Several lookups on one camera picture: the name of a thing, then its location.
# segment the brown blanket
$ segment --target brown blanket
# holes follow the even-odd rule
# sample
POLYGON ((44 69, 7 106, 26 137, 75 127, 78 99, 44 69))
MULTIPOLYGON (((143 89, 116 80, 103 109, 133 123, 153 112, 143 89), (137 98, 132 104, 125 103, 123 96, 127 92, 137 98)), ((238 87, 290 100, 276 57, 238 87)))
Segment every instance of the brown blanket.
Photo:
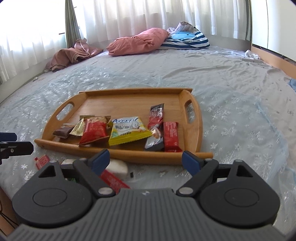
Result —
POLYGON ((78 39, 74 48, 61 49, 56 52, 52 60, 47 63, 45 69, 52 71, 64 69, 84 59, 94 57, 102 51, 100 48, 90 47, 86 43, 86 39, 78 39))

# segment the striped pillow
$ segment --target striped pillow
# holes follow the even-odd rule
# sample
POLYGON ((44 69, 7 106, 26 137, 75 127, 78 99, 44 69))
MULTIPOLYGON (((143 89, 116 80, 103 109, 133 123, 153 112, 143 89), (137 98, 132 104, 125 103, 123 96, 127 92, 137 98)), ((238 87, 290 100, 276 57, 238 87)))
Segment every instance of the striped pillow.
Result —
POLYGON ((210 46, 203 33, 171 32, 158 49, 205 49, 210 46))

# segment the pink pillow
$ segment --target pink pillow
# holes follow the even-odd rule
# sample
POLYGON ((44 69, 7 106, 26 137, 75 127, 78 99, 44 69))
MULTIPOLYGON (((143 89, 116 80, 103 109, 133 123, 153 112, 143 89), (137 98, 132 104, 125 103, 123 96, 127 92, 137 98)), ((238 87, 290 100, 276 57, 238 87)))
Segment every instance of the pink pillow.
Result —
POLYGON ((156 50, 168 37, 166 30, 151 28, 132 37, 122 37, 109 44, 109 55, 147 53, 156 50))

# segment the white curtain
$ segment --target white curtain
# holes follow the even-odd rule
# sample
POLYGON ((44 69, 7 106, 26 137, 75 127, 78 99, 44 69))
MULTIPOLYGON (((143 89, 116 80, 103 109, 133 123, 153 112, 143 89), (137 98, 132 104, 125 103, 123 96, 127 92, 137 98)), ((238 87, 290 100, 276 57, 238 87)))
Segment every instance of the white curtain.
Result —
POLYGON ((0 3, 0 77, 14 77, 66 46, 65 0, 0 3))
POLYGON ((73 4, 89 44, 152 27, 176 27, 181 21, 205 35, 246 39, 246 0, 76 0, 73 4))

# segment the wooden tray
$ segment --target wooden tray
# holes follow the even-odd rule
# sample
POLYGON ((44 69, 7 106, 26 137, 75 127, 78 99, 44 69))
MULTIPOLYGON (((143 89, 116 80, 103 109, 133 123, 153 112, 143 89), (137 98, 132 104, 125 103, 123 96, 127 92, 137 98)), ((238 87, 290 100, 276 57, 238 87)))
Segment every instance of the wooden tray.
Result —
POLYGON ((111 158, 142 164, 181 165, 182 153, 143 151, 146 139, 109 146, 108 143, 93 144, 91 147, 78 146, 79 137, 70 136, 59 139, 52 135, 63 123, 77 123, 79 115, 110 115, 111 119, 139 116, 144 125, 149 121, 149 112, 152 105, 164 103, 164 121, 177 121, 179 146, 201 158, 212 158, 212 153, 200 153, 202 142, 202 116, 199 105, 189 88, 132 88, 110 89, 80 92, 65 101, 54 112, 47 122, 42 138, 35 139, 38 146, 64 152, 80 157, 90 158, 94 154, 107 148, 111 158), (189 123, 186 108, 192 103, 195 120, 189 123), (57 115, 68 105, 72 109, 62 120, 57 115))

